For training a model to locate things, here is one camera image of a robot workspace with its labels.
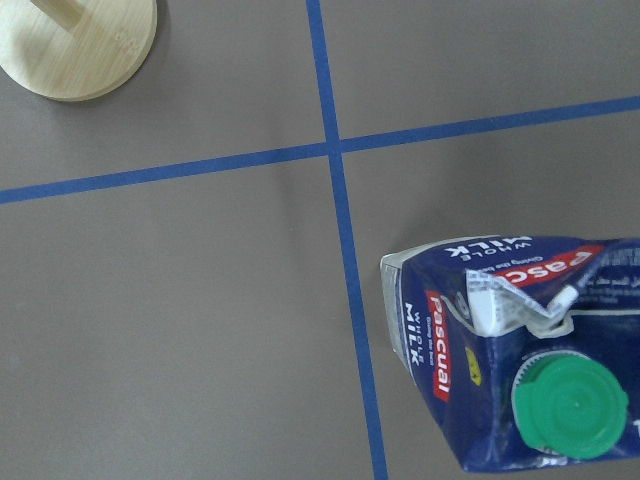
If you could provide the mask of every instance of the red pascual label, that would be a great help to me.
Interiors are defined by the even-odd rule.
[[[431,313],[435,357],[433,394],[443,402],[448,402],[449,390],[451,390],[451,354],[449,352],[449,336],[447,334],[447,314],[440,294],[432,291],[427,291],[426,293],[429,312]]]
[[[549,260],[510,268],[495,275],[506,278],[510,283],[518,287],[526,287],[527,285],[547,282],[564,275],[590,261],[602,250],[604,250],[602,245],[584,245],[576,250],[556,255]]]

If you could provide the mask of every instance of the green cap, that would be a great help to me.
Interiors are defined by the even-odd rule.
[[[600,363],[572,353],[527,362],[512,392],[516,424],[532,448],[576,459],[608,452],[627,422],[629,398]]]

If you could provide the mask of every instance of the gray surface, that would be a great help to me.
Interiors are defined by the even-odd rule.
[[[343,137],[638,94],[635,2],[322,6]],[[159,7],[148,61],[103,99],[58,104],[0,72],[0,189],[324,139],[304,2]],[[345,156],[392,480],[468,475],[391,351],[380,256],[640,235],[638,127]],[[325,158],[3,205],[0,225],[2,480],[371,478]]]

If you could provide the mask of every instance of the blue tape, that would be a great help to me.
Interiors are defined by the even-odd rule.
[[[534,110],[531,112],[501,115],[497,117],[447,123],[431,127],[400,130],[342,140],[343,152],[357,152],[373,148],[390,147],[407,143],[425,142],[459,137],[474,133],[486,133],[510,128],[528,127],[580,118],[630,112],[640,109],[640,96],[618,98],[602,102],[583,103],[566,107]]]
[[[123,187],[138,183],[157,182],[172,178],[223,172],[239,168],[271,165],[275,163],[302,160],[325,156],[324,143],[314,143],[291,148],[268,150],[264,152],[232,155],[210,160],[178,163],[161,167],[144,168],[129,172],[112,173],[96,177],[79,178],[62,182],[33,185],[28,187],[0,190],[0,204],[24,202],[46,197],[69,195],[72,193]]]
[[[369,434],[369,449],[373,464],[373,476],[376,480],[386,480],[389,475],[384,453],[380,414],[378,412],[378,400],[373,376],[373,366],[371,363],[371,352],[369,349],[369,338],[367,335],[367,324],[362,301],[356,247],[353,239],[351,212],[349,209],[347,181],[342,160],[338,118],[333,96],[331,70],[329,67],[329,56],[327,53],[320,2],[318,0],[307,0],[307,12],[316,74],[318,77],[322,120],[327,139],[329,169],[331,172],[331,184],[342,250],[342,263],[347,284],[351,324],[358,361],[358,372],[360,375],[360,388],[362,390],[367,432]]]

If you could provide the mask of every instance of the wooden object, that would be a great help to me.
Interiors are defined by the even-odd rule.
[[[156,0],[0,0],[0,66],[45,97],[88,100],[140,68],[156,24]]]

